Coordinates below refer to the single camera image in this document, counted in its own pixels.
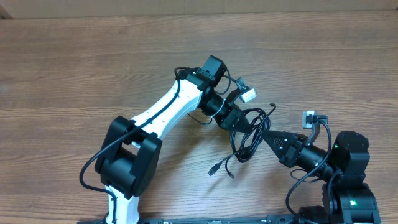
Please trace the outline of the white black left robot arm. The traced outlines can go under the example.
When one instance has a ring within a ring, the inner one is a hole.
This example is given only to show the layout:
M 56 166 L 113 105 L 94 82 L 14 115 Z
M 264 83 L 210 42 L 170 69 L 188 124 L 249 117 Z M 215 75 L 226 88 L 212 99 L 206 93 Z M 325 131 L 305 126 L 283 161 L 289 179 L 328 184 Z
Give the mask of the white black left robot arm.
M 118 116 L 113 120 L 95 163 L 109 195 L 105 223 L 139 221 L 139 196 L 154 177 L 162 141 L 189 112 L 199 108 L 227 131 L 251 131 L 234 102 L 247 103 L 257 96 L 256 91 L 238 78 L 234 81 L 237 88 L 222 97 L 215 87 L 228 74 L 224 62 L 212 55 L 202 67 L 177 67 L 174 85 L 158 102 L 131 119 Z

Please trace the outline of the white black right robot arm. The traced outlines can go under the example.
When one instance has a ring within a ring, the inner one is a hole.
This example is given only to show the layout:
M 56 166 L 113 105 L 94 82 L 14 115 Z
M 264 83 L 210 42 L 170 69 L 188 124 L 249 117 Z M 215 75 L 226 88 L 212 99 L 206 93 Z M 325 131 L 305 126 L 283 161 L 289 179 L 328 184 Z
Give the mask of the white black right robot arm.
M 292 223 L 380 223 L 376 198 L 364 182 L 370 160 L 368 139 L 355 131 L 342 131 L 331 149 L 325 151 L 314 145 L 318 134 L 261 134 L 281 164 L 288 168 L 298 166 L 324 181 L 323 204 L 300 208 L 293 214 Z

